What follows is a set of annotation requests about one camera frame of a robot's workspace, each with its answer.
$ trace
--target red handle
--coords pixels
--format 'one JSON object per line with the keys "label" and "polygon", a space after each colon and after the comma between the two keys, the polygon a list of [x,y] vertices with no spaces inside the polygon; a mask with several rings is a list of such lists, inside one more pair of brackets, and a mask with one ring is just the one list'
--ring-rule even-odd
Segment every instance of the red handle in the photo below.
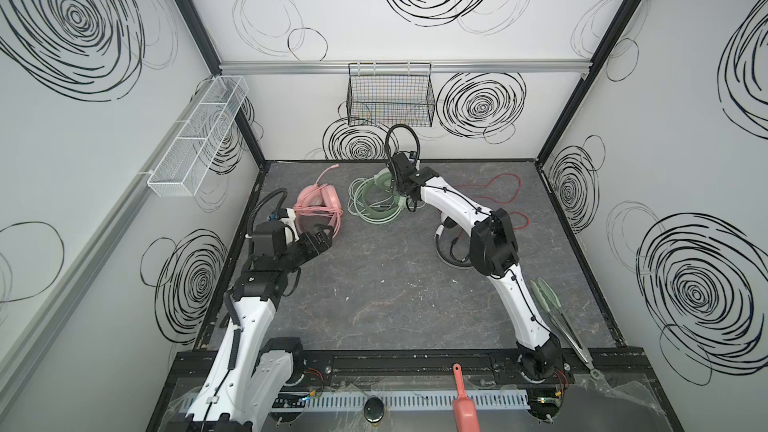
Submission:
{"label": "red handle", "polygon": [[453,365],[453,377],[456,379],[456,390],[458,390],[459,397],[466,397],[467,393],[464,390],[464,378],[462,377],[462,366],[459,364]]}

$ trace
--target metal tongs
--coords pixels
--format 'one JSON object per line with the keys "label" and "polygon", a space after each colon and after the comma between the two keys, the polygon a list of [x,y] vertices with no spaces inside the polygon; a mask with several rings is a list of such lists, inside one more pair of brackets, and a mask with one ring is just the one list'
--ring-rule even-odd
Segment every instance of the metal tongs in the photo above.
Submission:
{"label": "metal tongs", "polygon": [[592,355],[589,353],[589,349],[583,346],[581,341],[578,340],[578,335],[576,334],[571,321],[569,321],[568,317],[563,313],[563,307],[560,304],[558,296],[552,290],[552,287],[549,286],[547,281],[539,277],[538,283],[531,281],[531,290],[534,297],[536,297],[536,302],[538,302],[544,312],[549,314],[554,326],[560,330],[561,334],[571,344],[572,349],[576,352],[581,361],[584,362],[584,365],[589,368],[589,374],[592,378],[602,378],[603,373],[594,368],[594,365],[592,364]]}

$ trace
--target wire basket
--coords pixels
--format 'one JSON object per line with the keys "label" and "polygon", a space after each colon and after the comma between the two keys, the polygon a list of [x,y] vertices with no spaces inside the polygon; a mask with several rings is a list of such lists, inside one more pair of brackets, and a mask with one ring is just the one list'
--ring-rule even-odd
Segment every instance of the wire basket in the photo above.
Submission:
{"label": "wire basket", "polygon": [[207,83],[202,100],[147,180],[156,194],[197,194],[247,92],[248,85],[242,76],[218,76]]}
{"label": "wire basket", "polygon": [[349,72],[346,113],[351,126],[432,126],[436,101],[431,64],[355,62]]}

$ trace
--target gray tabletop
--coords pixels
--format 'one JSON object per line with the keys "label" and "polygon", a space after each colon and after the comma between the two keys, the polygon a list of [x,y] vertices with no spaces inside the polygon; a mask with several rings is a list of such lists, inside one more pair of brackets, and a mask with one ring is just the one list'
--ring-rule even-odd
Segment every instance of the gray tabletop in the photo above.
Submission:
{"label": "gray tabletop", "polygon": [[[261,195],[287,188],[285,206],[292,206],[302,188],[328,165],[274,163]],[[532,163],[426,165],[453,186],[483,185],[503,173],[519,177],[522,187],[513,202],[504,206],[485,198],[477,202],[528,217],[530,223],[521,228],[526,218],[512,215],[513,226],[520,228],[515,234],[526,282],[547,280],[588,347],[615,345]],[[385,225],[371,225],[346,213],[351,180],[370,177],[383,167],[383,163],[344,163],[325,174],[321,182],[334,185],[345,207],[340,233],[330,250],[302,267],[299,286],[282,299],[267,337],[300,337],[309,350],[515,347],[512,322],[489,279],[474,269],[457,270],[439,260],[434,240],[437,209],[403,211]],[[517,177],[501,176],[488,187],[461,190],[470,197],[506,202],[517,190]],[[466,253],[465,242],[466,237],[457,244],[457,256]],[[222,335],[223,329],[217,329],[210,348],[218,348]]]}

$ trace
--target pink headset microphone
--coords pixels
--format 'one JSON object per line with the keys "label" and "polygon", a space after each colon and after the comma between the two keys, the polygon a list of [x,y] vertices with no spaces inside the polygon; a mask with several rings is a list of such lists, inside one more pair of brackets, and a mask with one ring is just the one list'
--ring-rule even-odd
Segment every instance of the pink headset microphone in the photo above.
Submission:
{"label": "pink headset microphone", "polygon": [[[321,216],[330,217],[329,226],[333,227],[333,236],[339,233],[341,228],[341,214],[343,210],[341,208],[341,201],[339,195],[336,193],[336,188],[331,184],[322,184],[318,186],[322,176],[332,168],[338,168],[339,164],[335,164],[329,168],[326,168],[320,174],[320,177],[315,180],[311,186],[305,187],[301,194],[299,194],[296,205],[293,207],[293,211],[297,216]],[[302,232],[299,221],[296,221],[296,226],[299,232]]]}

